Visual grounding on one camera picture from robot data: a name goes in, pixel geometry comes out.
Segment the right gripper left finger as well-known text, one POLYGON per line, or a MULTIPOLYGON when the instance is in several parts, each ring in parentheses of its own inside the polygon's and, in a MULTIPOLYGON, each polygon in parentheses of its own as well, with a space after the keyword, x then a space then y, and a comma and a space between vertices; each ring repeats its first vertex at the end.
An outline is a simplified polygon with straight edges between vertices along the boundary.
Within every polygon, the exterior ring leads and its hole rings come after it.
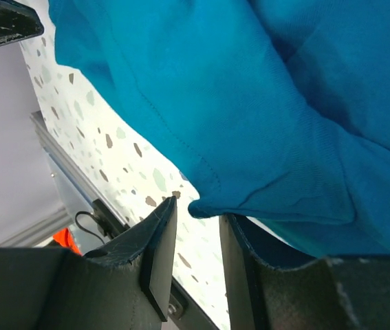
POLYGON ((159 329, 168 318, 177 200, 80 256, 0 247, 0 329, 159 329))

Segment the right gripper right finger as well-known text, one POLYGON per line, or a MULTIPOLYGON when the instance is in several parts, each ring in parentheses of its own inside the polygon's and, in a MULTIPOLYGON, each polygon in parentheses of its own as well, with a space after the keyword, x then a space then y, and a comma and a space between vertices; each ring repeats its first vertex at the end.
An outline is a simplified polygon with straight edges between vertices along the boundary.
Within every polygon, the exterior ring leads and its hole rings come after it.
POLYGON ((234 214, 219 232, 232 329, 390 329, 390 255, 313 258, 234 214))

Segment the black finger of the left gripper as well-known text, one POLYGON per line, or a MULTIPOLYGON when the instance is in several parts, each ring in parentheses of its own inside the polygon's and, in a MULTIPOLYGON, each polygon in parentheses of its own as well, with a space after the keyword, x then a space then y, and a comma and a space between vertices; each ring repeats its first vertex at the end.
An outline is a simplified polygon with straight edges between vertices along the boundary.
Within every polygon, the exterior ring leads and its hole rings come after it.
POLYGON ((44 33, 36 11, 16 1, 0 1, 0 47, 44 33))

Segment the blue t shirt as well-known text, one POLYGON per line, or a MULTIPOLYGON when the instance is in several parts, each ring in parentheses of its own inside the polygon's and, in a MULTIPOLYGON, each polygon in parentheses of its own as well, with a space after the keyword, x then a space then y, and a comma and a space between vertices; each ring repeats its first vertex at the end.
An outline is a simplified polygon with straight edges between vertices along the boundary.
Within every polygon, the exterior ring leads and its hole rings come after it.
POLYGON ((311 254, 390 253, 390 1, 51 1, 56 61, 199 193, 311 254))

